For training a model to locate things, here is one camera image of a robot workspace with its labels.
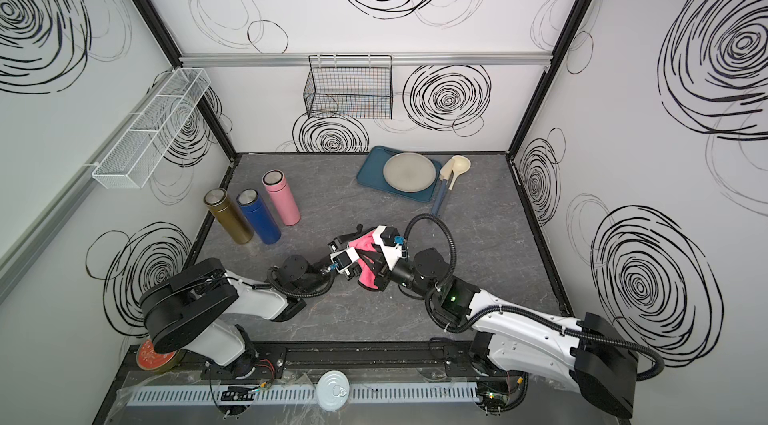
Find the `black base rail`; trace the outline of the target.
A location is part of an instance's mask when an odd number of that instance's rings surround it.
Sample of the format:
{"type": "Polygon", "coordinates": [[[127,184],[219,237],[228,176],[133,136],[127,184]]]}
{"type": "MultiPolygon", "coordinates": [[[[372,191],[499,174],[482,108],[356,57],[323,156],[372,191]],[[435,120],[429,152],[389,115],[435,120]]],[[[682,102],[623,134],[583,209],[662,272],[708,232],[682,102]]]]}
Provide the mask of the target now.
{"type": "Polygon", "coordinates": [[[449,378],[516,381],[523,373],[504,371],[480,350],[478,340],[277,342],[256,341],[257,362],[276,376],[287,370],[428,369],[449,378]]]}

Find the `red gold round tin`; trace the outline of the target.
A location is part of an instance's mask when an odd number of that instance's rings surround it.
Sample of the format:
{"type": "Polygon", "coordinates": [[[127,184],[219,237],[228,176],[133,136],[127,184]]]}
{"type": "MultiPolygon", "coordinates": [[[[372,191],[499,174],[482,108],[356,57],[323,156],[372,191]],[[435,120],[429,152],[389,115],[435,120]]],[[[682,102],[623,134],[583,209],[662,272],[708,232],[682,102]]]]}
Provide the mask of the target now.
{"type": "Polygon", "coordinates": [[[182,356],[183,353],[179,350],[168,353],[157,352],[153,342],[147,338],[137,350],[136,363],[143,371],[165,373],[174,368],[182,356]]]}

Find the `grey round plate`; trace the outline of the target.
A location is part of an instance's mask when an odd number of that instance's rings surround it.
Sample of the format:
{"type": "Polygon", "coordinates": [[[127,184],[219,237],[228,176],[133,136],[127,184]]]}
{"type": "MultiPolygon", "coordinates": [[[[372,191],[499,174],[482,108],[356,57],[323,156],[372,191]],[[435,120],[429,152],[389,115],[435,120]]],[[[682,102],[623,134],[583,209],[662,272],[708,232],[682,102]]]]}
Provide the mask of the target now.
{"type": "Polygon", "coordinates": [[[437,177],[434,164],[416,153],[400,153],[390,158],[382,169],[385,182],[404,193],[428,189],[437,177]]]}

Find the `blue thermos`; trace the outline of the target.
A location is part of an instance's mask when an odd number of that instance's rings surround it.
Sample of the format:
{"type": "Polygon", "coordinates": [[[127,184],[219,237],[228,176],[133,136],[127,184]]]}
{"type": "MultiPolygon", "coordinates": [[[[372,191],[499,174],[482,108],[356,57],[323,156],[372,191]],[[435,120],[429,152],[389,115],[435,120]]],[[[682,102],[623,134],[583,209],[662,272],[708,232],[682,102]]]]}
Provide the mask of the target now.
{"type": "Polygon", "coordinates": [[[256,235],[266,245],[277,243],[281,238],[279,227],[255,189],[243,190],[237,196],[237,204],[256,235]]]}

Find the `pink cloth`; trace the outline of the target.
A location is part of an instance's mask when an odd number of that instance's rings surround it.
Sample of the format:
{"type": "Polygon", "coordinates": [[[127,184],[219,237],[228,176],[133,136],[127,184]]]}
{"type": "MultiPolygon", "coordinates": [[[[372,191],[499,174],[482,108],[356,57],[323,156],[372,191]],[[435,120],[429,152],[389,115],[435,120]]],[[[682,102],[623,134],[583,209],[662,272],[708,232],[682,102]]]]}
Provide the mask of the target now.
{"type": "Polygon", "coordinates": [[[359,255],[362,272],[358,277],[358,284],[373,292],[384,291],[388,286],[386,278],[389,268],[384,261],[383,255],[374,248],[372,233],[375,229],[351,242],[359,255]]]}

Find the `gold thermos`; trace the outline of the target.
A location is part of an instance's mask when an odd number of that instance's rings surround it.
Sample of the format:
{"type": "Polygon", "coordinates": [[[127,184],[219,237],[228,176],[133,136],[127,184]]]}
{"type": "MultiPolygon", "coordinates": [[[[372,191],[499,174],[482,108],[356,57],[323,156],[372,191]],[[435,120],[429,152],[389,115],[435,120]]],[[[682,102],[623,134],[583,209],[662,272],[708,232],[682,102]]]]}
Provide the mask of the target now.
{"type": "Polygon", "coordinates": [[[244,245],[253,239],[254,231],[251,225],[225,189],[208,191],[203,201],[236,244],[244,245]]]}

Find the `white round can lid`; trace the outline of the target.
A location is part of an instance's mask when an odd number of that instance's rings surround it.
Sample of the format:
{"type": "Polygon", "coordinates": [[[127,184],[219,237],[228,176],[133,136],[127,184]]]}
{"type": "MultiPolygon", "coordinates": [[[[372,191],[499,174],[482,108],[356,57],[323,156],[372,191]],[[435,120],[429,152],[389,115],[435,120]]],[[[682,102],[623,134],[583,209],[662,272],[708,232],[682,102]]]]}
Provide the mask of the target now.
{"type": "Polygon", "coordinates": [[[349,400],[350,382],[347,376],[338,370],[324,373],[315,386],[315,396],[321,409],[336,412],[349,400]]]}

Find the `beige ladle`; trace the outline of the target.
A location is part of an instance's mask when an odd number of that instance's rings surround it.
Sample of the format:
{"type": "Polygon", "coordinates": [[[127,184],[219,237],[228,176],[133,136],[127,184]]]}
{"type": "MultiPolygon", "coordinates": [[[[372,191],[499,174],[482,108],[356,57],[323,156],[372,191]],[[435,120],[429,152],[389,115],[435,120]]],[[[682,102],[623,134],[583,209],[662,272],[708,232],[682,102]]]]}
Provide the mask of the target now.
{"type": "Polygon", "coordinates": [[[464,156],[456,155],[451,159],[448,189],[453,190],[457,179],[471,168],[471,161],[464,156]]]}

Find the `white mesh shelf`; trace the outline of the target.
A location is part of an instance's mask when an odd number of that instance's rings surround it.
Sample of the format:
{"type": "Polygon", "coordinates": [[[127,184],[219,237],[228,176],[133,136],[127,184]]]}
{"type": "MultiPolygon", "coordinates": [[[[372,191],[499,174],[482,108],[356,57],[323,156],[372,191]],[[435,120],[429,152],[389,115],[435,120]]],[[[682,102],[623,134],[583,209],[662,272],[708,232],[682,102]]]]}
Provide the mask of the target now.
{"type": "Polygon", "coordinates": [[[210,79],[201,68],[177,68],[163,74],[95,166],[92,179],[108,190],[143,188],[209,88],[210,79]]]}

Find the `teal tray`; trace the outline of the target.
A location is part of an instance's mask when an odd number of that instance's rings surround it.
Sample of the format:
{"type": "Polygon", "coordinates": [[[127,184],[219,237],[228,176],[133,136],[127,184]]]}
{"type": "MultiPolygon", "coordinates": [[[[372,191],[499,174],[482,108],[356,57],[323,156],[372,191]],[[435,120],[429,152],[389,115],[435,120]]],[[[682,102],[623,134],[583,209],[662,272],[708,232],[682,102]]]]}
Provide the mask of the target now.
{"type": "Polygon", "coordinates": [[[356,180],[361,186],[371,188],[380,192],[389,193],[402,198],[406,198],[419,203],[429,203],[432,201],[434,192],[437,189],[438,175],[442,167],[442,163],[428,158],[422,155],[431,163],[430,167],[434,172],[434,178],[432,182],[423,190],[416,192],[401,191],[392,187],[385,179],[384,168],[386,163],[397,155],[402,154],[402,151],[395,150],[384,146],[375,146],[368,154],[362,167],[357,173],[356,180]]]}

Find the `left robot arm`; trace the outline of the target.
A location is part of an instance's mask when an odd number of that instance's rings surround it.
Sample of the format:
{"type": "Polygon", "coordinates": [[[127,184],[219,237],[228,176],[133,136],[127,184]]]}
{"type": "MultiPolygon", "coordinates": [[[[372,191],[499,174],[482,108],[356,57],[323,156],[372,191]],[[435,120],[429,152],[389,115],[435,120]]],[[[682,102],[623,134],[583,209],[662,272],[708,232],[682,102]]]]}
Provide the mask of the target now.
{"type": "Polygon", "coordinates": [[[334,238],[328,244],[330,254],[313,264],[301,255],[291,255],[282,265],[271,267],[264,281],[237,275],[219,259],[208,258],[153,286],[142,294],[139,307],[154,351],[191,351],[236,380],[250,377],[271,361],[259,356],[242,326],[230,325],[221,317],[290,320],[308,299],[330,291],[338,270],[349,264],[338,255],[365,232],[358,225],[354,232],[334,238]]]}

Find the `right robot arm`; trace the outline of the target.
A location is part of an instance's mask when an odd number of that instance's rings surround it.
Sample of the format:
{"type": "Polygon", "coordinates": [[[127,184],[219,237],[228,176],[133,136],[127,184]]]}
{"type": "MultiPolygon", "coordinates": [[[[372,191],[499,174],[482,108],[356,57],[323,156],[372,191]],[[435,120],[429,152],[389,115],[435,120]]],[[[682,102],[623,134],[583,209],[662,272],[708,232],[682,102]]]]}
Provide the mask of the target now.
{"type": "Polygon", "coordinates": [[[472,330],[480,363],[554,381],[619,419],[634,412],[639,355],[604,317],[557,317],[514,305],[453,275],[454,256],[434,248],[410,254],[400,246],[352,252],[364,286],[394,283],[423,299],[436,325],[472,330]]]}

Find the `pink thermos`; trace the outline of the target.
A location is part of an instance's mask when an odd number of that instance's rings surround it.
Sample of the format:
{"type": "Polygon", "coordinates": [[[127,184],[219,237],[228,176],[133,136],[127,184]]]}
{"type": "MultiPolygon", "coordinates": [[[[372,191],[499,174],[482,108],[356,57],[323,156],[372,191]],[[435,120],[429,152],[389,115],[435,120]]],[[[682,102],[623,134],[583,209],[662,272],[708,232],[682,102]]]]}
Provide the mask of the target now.
{"type": "Polygon", "coordinates": [[[280,170],[270,170],[263,175],[262,184],[283,224],[286,226],[298,224],[301,213],[285,174],[280,170]]]}

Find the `blue handled utensil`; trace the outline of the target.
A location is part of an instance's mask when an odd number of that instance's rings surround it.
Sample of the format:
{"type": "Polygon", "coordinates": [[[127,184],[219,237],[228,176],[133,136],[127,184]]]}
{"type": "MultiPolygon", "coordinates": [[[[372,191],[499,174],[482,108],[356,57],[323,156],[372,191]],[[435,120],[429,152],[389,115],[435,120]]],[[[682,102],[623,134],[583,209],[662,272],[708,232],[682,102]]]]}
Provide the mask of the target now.
{"type": "Polygon", "coordinates": [[[450,158],[441,168],[439,172],[439,187],[437,196],[435,198],[435,201],[432,205],[431,214],[435,217],[439,216],[440,208],[442,206],[442,203],[445,199],[445,196],[447,194],[448,190],[448,181],[451,177],[452,171],[453,171],[453,162],[454,158],[450,158]]]}

